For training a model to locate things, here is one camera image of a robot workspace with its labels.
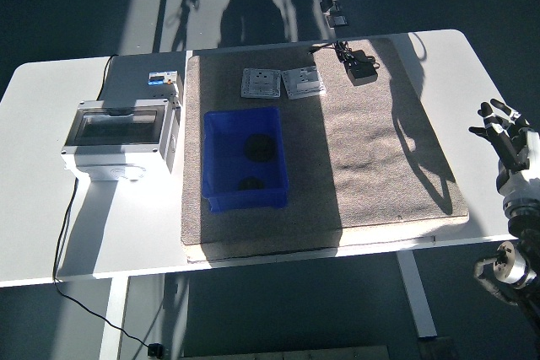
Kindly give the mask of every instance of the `black cable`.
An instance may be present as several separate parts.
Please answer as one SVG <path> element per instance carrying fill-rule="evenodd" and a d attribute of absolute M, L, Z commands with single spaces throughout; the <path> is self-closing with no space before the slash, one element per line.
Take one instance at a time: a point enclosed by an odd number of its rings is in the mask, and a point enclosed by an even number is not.
<path fill-rule="evenodd" d="M 105 78 L 106 78 L 106 74 L 107 74 L 107 68 L 109 67 L 109 65 L 111 64 L 111 61 L 112 61 L 112 58 L 114 56 L 117 56 L 117 55 L 113 55 L 111 57 L 109 57 L 109 59 L 107 60 L 107 63 L 105 65 L 105 68 L 103 70 L 103 82 L 101 84 L 101 89 L 100 89 L 100 94 L 98 95 L 98 98 L 100 98 L 101 96 L 101 92 L 103 91 L 103 88 L 105 86 Z M 97 314 L 95 313 L 94 311 L 92 311 L 91 309 L 88 309 L 83 303 L 79 302 L 77 299 L 73 298 L 73 297 L 70 297 L 69 295 L 65 294 L 59 287 L 58 287 L 58 283 L 61 281 L 58 280 L 57 278 L 57 273 L 58 273 L 58 264 L 59 264 L 59 261 L 60 261 L 60 245 L 62 244 L 62 239 L 63 239 L 63 236 L 64 234 L 67 235 L 68 234 L 68 227 L 69 227 L 69 218 L 70 218 L 70 214 L 71 214 L 71 208 L 73 206 L 73 201 L 75 200 L 75 196 L 77 195 L 77 189 L 78 189 L 78 178 L 75 178 L 75 183 L 73 185 L 73 193 L 71 195 L 71 198 L 69 199 L 69 203 L 67 205 L 67 208 L 66 208 L 66 212 L 64 213 L 64 220 L 62 222 L 62 228 L 60 229 L 60 234 L 58 235 L 58 241 L 57 241 L 57 248 L 55 250 L 55 254 L 54 254 L 54 265 L 52 267 L 52 283 L 54 284 L 54 287 L 55 289 L 57 290 L 57 292 L 63 296 L 64 298 L 67 298 L 69 299 L 70 301 L 76 303 L 79 307 L 81 307 L 82 309 L 84 309 L 85 311 L 87 311 L 88 313 L 92 314 L 92 315 L 95 315 L 97 316 L 98 318 L 102 319 L 103 321 L 105 321 L 111 328 L 114 328 L 116 330 L 119 330 L 120 332 L 122 332 L 124 335 L 126 335 L 127 337 L 135 340 L 135 341 L 138 341 L 139 343 L 141 343 L 143 346 L 145 347 L 149 347 L 149 345 L 147 345 L 146 343 L 144 343 L 143 341 L 141 341 L 138 337 L 135 337 L 135 336 L 132 336 L 130 335 L 129 333 L 127 333 L 123 328 L 121 328 L 120 326 L 116 326 L 116 325 L 113 325 L 105 316 L 103 315 L 100 315 L 100 314 Z"/>
<path fill-rule="evenodd" d="M 332 48 L 336 52 L 337 59 L 341 63 L 350 62 L 353 65 L 357 65 L 359 63 L 369 63 L 375 69 L 378 69 L 381 66 L 380 63 L 375 60 L 374 56 L 365 56 L 367 59 L 366 61 L 358 59 L 356 56 L 354 56 L 353 50 L 348 46 L 347 41 L 335 41 L 333 43 L 313 47 L 310 50 L 310 54 L 314 54 L 323 48 Z"/>
<path fill-rule="evenodd" d="M 109 56 L 109 59 L 107 59 L 107 63 L 105 64 L 105 67 L 103 68 L 103 81 L 101 82 L 101 88 L 100 88 L 100 92 L 98 93 L 98 97 L 95 98 L 96 100 L 99 100 L 101 97 L 101 94 L 103 93 L 103 88 L 105 87 L 105 79 L 107 78 L 107 72 L 112 62 L 112 59 L 115 56 L 118 56 L 118 54 L 112 54 L 111 56 Z"/>

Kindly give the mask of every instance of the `electrical panel socket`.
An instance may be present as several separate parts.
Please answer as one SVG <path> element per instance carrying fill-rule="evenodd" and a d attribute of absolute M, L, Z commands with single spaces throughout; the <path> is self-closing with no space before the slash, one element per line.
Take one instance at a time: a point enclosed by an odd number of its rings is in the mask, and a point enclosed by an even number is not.
<path fill-rule="evenodd" d="M 273 69 L 244 69 L 241 96 L 252 99 L 278 99 L 281 72 Z"/>
<path fill-rule="evenodd" d="M 281 75 L 289 99 L 301 99 L 327 92 L 321 74 L 315 66 L 282 71 Z"/>

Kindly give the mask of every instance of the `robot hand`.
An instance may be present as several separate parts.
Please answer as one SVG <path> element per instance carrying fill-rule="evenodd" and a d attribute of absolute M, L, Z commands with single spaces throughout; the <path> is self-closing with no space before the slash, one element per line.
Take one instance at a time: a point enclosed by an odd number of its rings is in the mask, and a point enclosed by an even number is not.
<path fill-rule="evenodd" d="M 497 116 L 491 105 L 507 118 Z M 496 99 L 491 105 L 482 103 L 478 111 L 484 128 L 469 131 L 487 139 L 499 155 L 497 191 L 505 198 L 508 230 L 520 238 L 525 230 L 540 231 L 540 137 L 516 110 Z"/>

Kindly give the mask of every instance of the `gray carpet mat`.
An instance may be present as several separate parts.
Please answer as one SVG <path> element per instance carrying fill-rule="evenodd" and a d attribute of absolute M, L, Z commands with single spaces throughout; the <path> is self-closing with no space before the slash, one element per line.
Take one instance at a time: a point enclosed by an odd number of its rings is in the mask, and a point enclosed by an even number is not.
<path fill-rule="evenodd" d="M 452 232 L 467 205 L 393 44 L 350 42 L 380 63 L 354 87 L 333 49 L 306 46 L 194 56 L 187 65 L 181 241 L 190 261 L 375 244 Z M 327 94 L 240 97 L 245 67 L 317 65 Z M 203 116 L 277 106 L 289 176 L 286 208 L 211 213 L 201 197 Z"/>

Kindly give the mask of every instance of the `transparent cover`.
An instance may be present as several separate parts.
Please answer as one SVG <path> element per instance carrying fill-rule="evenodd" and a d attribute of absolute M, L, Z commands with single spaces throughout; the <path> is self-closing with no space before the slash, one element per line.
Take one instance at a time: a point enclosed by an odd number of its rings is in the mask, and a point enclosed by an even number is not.
<path fill-rule="evenodd" d="M 70 146 L 159 143 L 164 107 L 82 111 Z"/>

